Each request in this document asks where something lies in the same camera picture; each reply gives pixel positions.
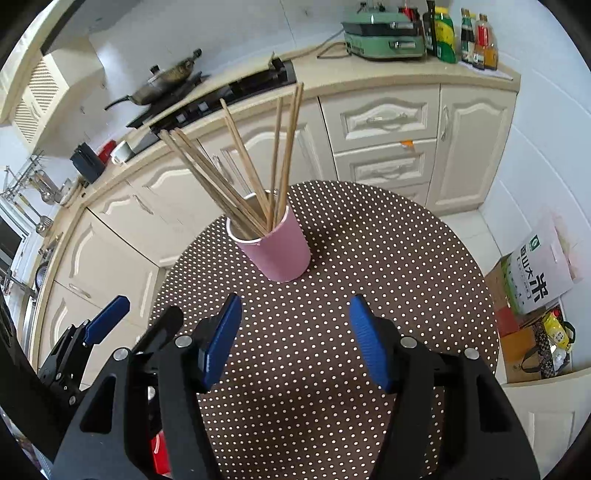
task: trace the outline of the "yellow package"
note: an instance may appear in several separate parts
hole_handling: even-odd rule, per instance
[[[559,348],[567,349],[570,342],[569,336],[554,313],[550,312],[544,317],[544,330],[551,342],[554,342]]]

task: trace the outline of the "green electric grill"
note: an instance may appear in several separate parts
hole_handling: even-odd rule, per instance
[[[425,55],[421,21],[368,8],[342,22],[347,51],[369,60],[417,59]]]

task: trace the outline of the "pink cup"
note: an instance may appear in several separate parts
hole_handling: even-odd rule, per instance
[[[251,206],[258,207],[254,193],[245,197],[245,200]],[[295,280],[310,264],[310,248],[289,203],[279,225],[263,238],[243,240],[236,237],[232,233],[230,219],[226,219],[226,231],[269,280]]]

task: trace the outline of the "metal screw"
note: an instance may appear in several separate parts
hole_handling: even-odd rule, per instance
[[[117,361],[125,360],[127,358],[128,353],[129,351],[127,350],[127,348],[118,348],[113,353],[113,358]]]
[[[413,337],[402,337],[400,339],[400,345],[404,348],[415,348],[417,346],[417,341]]]
[[[174,341],[174,344],[179,348],[189,346],[191,343],[193,343],[193,339],[189,335],[181,335]]]
[[[478,360],[480,358],[480,354],[475,348],[466,348],[464,350],[464,355],[466,355],[470,360]]]

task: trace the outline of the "round table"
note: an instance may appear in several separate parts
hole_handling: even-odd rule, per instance
[[[225,478],[365,479],[395,396],[368,376],[348,323],[349,299],[364,294],[376,315],[435,351],[476,348],[494,370],[491,300],[456,235],[410,200],[362,184],[311,181],[291,187],[290,203],[312,251],[299,279],[267,280],[220,218],[168,274],[152,321],[178,305],[182,333],[190,333],[228,294],[242,297],[226,371],[199,396]],[[425,474],[437,466],[442,411],[436,389]]]

